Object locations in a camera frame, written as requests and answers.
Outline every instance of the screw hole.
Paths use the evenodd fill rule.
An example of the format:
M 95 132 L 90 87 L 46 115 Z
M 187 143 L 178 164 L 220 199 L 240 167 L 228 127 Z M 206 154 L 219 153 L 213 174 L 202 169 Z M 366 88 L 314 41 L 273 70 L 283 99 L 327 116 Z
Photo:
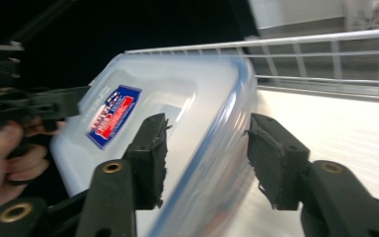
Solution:
M 342 167 L 335 163 L 324 163 L 322 168 L 330 173 L 338 174 L 342 172 Z
M 107 174 L 111 174 L 111 173 L 115 173 L 115 172 L 117 172 L 117 171 L 119 171 L 119 170 L 121 170 L 121 169 L 122 169 L 121 164 L 116 163 L 116 162 L 112 162 L 112 163 L 110 163 L 110 164 L 107 164 L 107 165 L 104 167 L 103 171 L 104 171 L 105 173 L 107 173 Z
M 33 206 L 27 202 L 18 203 L 4 210 L 0 215 L 0 221 L 10 223 L 20 220 L 33 210 Z

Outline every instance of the white wall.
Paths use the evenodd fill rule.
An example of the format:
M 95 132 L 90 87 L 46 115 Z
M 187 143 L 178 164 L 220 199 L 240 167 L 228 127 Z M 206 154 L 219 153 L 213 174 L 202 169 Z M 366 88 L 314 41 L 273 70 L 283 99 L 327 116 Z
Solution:
M 261 29 L 343 16 L 344 0 L 250 0 Z

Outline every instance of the white surface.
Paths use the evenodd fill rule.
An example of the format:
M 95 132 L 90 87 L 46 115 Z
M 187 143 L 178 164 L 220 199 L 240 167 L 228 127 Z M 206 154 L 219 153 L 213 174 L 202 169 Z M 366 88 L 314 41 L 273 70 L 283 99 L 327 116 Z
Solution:
M 343 0 L 250 0 L 250 3 L 260 29 L 343 17 Z
M 311 160 L 348 167 L 379 198 L 379 103 L 258 91 L 257 112 L 278 120 L 311 150 Z M 227 236 L 303 236 L 299 211 L 271 210 L 257 188 L 244 200 Z

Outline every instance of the finger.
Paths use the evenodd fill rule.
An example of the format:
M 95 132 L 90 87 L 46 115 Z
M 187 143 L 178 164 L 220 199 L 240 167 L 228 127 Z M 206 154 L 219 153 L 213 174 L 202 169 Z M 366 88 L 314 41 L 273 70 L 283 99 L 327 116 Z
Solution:
M 3 183 L 2 187 L 0 187 L 0 205 L 18 197 L 25 188 L 26 185 L 13 186 L 8 182 Z
M 40 117 L 35 117 L 32 120 L 24 121 L 23 122 L 23 127 L 26 126 L 36 126 L 42 124 L 41 118 Z
M 7 125 L 0 129 L 0 158 L 6 158 L 14 150 L 23 137 L 23 130 L 14 121 L 8 121 Z
M 25 170 L 18 173 L 8 174 L 7 179 L 9 181 L 28 181 L 33 180 L 41 175 L 48 167 L 48 161 L 42 159 L 36 166 L 30 170 Z
M 18 173 L 35 167 L 47 154 L 47 150 L 40 145 L 30 144 L 28 152 L 20 157 L 7 161 L 7 172 Z
M 25 127 L 26 136 L 30 137 L 30 136 L 34 136 L 34 135 L 38 135 L 38 134 L 56 135 L 58 133 L 58 131 L 62 127 L 65 126 L 65 124 L 66 124 L 66 122 L 64 122 L 64 121 L 57 121 L 56 122 L 57 131 L 51 131 L 51 132 L 45 131 L 45 128 L 42 124 L 27 126 L 27 127 Z

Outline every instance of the blue and red label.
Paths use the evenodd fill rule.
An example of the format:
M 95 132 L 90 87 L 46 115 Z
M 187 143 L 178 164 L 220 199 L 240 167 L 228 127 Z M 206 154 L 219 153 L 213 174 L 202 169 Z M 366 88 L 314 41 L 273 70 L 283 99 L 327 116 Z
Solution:
M 101 149 L 115 137 L 133 111 L 140 89 L 119 86 L 98 110 L 87 132 Z

